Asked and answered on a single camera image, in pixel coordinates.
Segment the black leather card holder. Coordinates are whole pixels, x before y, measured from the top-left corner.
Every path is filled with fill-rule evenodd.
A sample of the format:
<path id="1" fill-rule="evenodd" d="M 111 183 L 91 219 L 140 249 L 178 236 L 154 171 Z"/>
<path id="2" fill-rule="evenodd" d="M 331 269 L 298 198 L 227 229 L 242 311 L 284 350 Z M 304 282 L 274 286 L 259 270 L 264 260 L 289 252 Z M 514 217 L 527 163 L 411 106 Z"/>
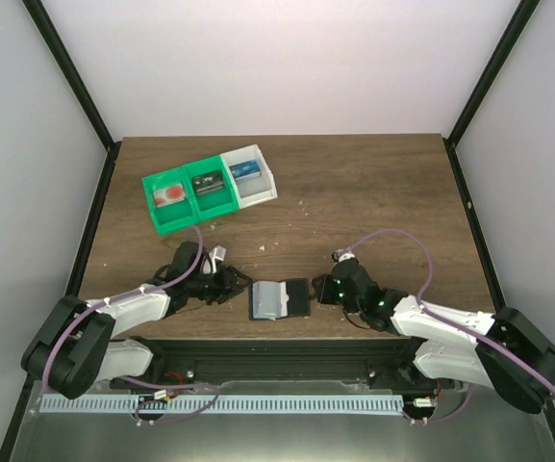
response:
<path id="1" fill-rule="evenodd" d="M 276 321 L 311 315 L 309 280 L 257 281 L 249 290 L 249 319 Z"/>

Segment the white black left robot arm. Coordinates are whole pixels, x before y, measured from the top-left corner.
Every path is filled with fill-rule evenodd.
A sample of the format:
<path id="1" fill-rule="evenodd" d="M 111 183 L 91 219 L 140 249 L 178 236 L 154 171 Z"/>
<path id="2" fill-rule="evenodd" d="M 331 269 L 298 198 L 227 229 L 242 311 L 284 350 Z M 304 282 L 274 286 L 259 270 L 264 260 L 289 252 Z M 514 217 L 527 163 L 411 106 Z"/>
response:
<path id="1" fill-rule="evenodd" d="M 163 348 L 124 333 L 177 314 L 192 298 L 212 305 L 241 294 L 252 280 L 225 264 L 225 253 L 221 246 L 206 250 L 186 241 L 132 291 L 91 300 L 62 297 L 25 349 L 21 368 L 70 399 L 104 380 L 153 387 L 165 375 Z"/>

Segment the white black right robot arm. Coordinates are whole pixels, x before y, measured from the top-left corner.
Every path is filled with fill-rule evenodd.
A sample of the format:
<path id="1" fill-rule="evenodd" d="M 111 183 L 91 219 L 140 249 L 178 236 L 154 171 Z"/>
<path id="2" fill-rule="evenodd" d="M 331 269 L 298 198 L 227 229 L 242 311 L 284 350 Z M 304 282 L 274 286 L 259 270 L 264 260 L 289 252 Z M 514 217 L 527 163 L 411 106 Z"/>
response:
<path id="1" fill-rule="evenodd" d="M 519 310 L 467 312 L 376 283 L 357 259 L 342 259 L 312 282 L 321 304 L 339 305 L 370 329 L 420 341 L 413 366 L 494 390 L 504 401 L 538 414 L 555 399 L 555 345 Z"/>

